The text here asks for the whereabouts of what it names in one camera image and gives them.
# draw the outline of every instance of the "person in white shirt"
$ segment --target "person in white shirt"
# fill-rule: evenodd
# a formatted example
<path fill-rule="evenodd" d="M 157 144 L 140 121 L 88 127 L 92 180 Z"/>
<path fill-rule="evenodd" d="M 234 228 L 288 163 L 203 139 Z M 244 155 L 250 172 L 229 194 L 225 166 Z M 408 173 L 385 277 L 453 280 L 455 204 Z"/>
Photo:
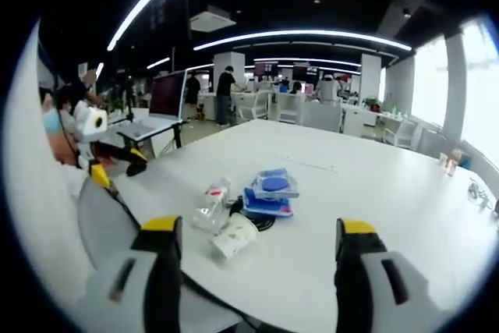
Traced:
<path fill-rule="evenodd" d="M 339 82 L 331 74 L 326 74 L 317 84 L 316 95 L 319 97 L 321 103 L 336 101 L 338 99 L 338 91 L 341 88 Z"/>

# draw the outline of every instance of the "window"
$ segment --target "window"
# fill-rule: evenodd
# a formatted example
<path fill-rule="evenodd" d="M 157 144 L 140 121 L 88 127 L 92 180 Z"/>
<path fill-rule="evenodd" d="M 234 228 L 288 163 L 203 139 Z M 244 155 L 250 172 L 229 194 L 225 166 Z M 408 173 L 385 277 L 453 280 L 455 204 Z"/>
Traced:
<path fill-rule="evenodd" d="M 381 103 L 384 102 L 384 89 L 386 87 L 386 82 L 387 82 L 387 70 L 386 68 L 383 68 L 381 70 L 381 77 L 380 77 L 380 91 L 378 92 L 377 98 L 380 100 Z"/>
<path fill-rule="evenodd" d="M 447 110 L 447 65 L 443 36 L 416 51 L 412 114 L 439 126 L 443 126 Z"/>
<path fill-rule="evenodd" d="M 462 138 L 499 167 L 499 59 L 486 24 L 462 26 L 466 59 L 466 109 Z"/>

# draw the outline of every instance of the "blue lid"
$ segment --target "blue lid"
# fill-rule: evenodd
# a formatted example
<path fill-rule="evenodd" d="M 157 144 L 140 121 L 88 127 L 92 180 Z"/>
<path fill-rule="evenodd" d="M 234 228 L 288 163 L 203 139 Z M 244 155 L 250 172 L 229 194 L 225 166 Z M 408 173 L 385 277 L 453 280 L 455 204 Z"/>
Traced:
<path fill-rule="evenodd" d="M 281 177 L 269 177 L 262 180 L 262 189 L 265 191 L 277 191 L 289 186 L 287 179 Z"/>

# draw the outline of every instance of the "black ceiling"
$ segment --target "black ceiling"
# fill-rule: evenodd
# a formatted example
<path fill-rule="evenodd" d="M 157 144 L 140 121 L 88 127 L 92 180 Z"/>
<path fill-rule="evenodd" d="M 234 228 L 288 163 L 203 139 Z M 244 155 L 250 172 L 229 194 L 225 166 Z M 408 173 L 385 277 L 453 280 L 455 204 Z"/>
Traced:
<path fill-rule="evenodd" d="M 198 52 L 193 46 L 224 37 L 265 30 L 331 29 L 376 34 L 393 0 L 153 0 L 138 15 L 112 52 L 106 47 L 126 14 L 138 0 L 55 0 L 41 18 L 41 43 L 57 66 L 91 65 L 106 62 L 107 72 L 115 67 L 143 69 L 172 54 L 178 65 L 193 66 L 211 61 L 213 54 L 248 43 L 275 38 L 236 42 Z M 473 0 L 426 0 L 400 29 L 395 40 L 417 46 L 445 31 L 478 9 Z M 208 5 L 230 12 L 237 24 L 213 33 L 189 31 L 189 18 Z M 288 37 L 280 41 L 322 41 L 317 37 Z M 345 40 L 327 42 L 355 44 L 379 49 L 379 45 Z M 246 61 L 253 58 L 292 56 L 360 60 L 361 51 L 318 44 L 268 45 L 240 50 Z M 381 51 L 394 53 L 393 48 Z M 397 55 L 404 56 L 400 50 Z M 384 56 L 384 64 L 393 58 Z"/>

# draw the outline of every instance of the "potted plant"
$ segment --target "potted plant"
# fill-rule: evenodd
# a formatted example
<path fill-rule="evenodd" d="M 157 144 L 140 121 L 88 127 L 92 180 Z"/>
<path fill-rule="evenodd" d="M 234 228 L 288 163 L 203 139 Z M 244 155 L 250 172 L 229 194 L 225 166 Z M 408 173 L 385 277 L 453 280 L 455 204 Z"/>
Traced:
<path fill-rule="evenodd" d="M 372 112 L 381 112 L 381 102 L 377 99 L 377 97 L 367 97 L 363 100 L 363 104 Z"/>

